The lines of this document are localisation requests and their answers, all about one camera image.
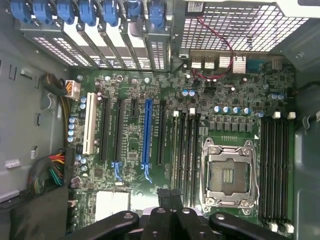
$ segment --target cpu socket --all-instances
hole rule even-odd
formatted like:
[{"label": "cpu socket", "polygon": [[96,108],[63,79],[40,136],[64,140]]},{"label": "cpu socket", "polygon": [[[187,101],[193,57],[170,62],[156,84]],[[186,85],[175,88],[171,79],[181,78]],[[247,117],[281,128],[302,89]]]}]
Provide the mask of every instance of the cpu socket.
[{"label": "cpu socket", "polygon": [[259,197],[256,151],[251,140],[244,146],[215,145],[208,137],[202,149],[203,204],[242,208],[245,215]]}]

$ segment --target red cable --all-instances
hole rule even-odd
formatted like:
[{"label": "red cable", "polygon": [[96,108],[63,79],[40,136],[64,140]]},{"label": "red cable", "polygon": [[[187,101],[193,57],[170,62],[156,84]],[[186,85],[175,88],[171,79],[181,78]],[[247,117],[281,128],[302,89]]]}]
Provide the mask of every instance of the red cable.
[{"label": "red cable", "polygon": [[221,40],[223,40],[226,43],[226,45],[229,47],[230,52],[231,52],[231,59],[230,59],[230,62],[229,62],[229,65],[228,65],[226,71],[220,75],[204,76],[200,73],[197,73],[196,70],[193,69],[193,77],[195,77],[195,75],[196,75],[196,76],[203,78],[203,79],[210,79],[210,80],[219,79],[219,78],[223,77],[224,75],[226,75],[227,72],[231,69],[232,64],[234,63],[234,50],[232,49],[230,43],[223,36],[221,36],[218,32],[213,30],[209,25],[205,24],[204,20],[202,20],[200,17],[197,17],[196,19],[202,26],[205,26],[207,29],[209,29],[211,31],[211,33],[213,33],[214,35],[216,35],[218,38],[220,38]]}]

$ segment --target motherboard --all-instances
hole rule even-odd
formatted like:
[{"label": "motherboard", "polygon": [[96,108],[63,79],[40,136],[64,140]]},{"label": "motherboard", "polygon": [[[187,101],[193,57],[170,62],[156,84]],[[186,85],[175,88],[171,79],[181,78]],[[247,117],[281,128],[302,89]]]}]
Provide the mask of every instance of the motherboard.
[{"label": "motherboard", "polygon": [[292,234],[295,69],[267,66],[212,80],[75,69],[75,230],[142,215],[159,206],[158,189],[178,189],[205,217],[223,211]]}]

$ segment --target green circuit board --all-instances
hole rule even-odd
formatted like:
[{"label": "green circuit board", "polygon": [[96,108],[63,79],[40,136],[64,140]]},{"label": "green circuit board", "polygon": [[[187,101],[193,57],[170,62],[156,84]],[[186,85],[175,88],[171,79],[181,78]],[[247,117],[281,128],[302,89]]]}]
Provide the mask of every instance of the green circuit board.
[{"label": "green circuit board", "polygon": [[[266,72],[261,69],[255,73],[233,74],[219,78],[217,82],[206,82],[204,79],[194,80],[188,76],[188,72],[150,73],[130,72],[120,70],[74,70],[73,79],[83,76],[81,81],[80,96],[87,96],[87,93],[101,92],[103,98],[108,98],[110,109],[108,121],[108,141],[104,146],[107,152],[107,159],[101,161],[101,135],[103,128],[103,104],[97,104],[94,153],[86,155],[87,170],[82,171],[81,167],[75,167],[74,176],[81,178],[81,186],[72,189],[75,194],[76,205],[76,227],[81,229],[95,222],[96,200],[99,191],[112,191],[114,193],[128,193],[127,209],[142,214],[143,210],[149,207],[159,206],[157,195],[158,188],[173,189],[181,188],[183,194],[185,188],[190,188],[186,179],[177,183],[178,174],[175,173],[175,155],[179,155],[179,136],[175,136],[176,127],[181,125],[174,115],[185,115],[188,120],[190,109],[195,110],[198,118],[197,128],[189,132],[193,136],[192,143],[197,142],[196,155],[192,156],[197,160],[196,168],[200,166],[202,147],[207,137],[211,137],[215,144],[223,146],[243,146],[247,140],[254,144],[256,152],[256,177],[259,182],[260,176],[260,144],[261,144],[261,120],[258,113],[263,112],[265,116],[272,116],[275,111],[281,114],[288,114],[294,109],[294,99],[289,97],[288,89],[293,87],[295,80],[295,69],[290,64],[284,64],[282,70]],[[183,96],[183,91],[194,91],[194,96]],[[285,99],[274,100],[272,93],[283,94]],[[122,134],[120,146],[121,167],[119,174],[122,181],[115,176],[115,169],[112,161],[115,151],[115,137],[117,135],[118,122],[118,100],[122,100],[123,123],[121,124]],[[142,151],[144,143],[144,117],[146,99],[152,99],[153,111],[151,121],[150,139],[150,160],[149,176],[152,183],[145,177],[141,168]],[[135,116],[133,116],[132,100],[135,100]],[[165,101],[164,116],[160,116],[161,104]],[[220,107],[219,113],[214,112],[215,107]],[[222,113],[223,107],[229,107],[228,113]],[[232,112],[233,108],[239,107],[238,114]],[[250,112],[244,114],[244,108]],[[79,102],[73,102],[71,116],[78,118],[76,141],[70,146],[76,147],[78,154],[81,154],[81,145],[84,139],[84,111],[80,109]],[[159,124],[164,119],[163,137],[159,136]],[[182,140],[188,141],[188,124],[183,130]],[[293,189],[293,132],[290,127],[289,143],[289,175],[288,175],[288,216],[292,219],[292,189]],[[163,156],[159,163],[159,143],[163,141]],[[186,164],[186,146],[182,153],[183,162]],[[201,205],[199,193],[199,171],[195,171],[193,178],[193,193],[190,189],[188,195],[182,198],[185,207],[194,207],[204,211]],[[250,215],[244,215],[239,208],[211,207],[203,214],[209,216],[216,211],[225,211],[236,216],[247,219],[250,222],[260,224],[258,219],[258,206],[256,205]]]}]

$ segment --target white pci slot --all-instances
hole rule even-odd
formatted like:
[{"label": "white pci slot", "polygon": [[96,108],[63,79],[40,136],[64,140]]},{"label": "white pci slot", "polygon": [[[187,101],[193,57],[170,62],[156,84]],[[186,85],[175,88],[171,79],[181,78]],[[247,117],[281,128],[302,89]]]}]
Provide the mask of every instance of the white pci slot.
[{"label": "white pci slot", "polygon": [[97,94],[88,92],[86,95],[83,154],[94,153],[94,140],[97,113]]}]

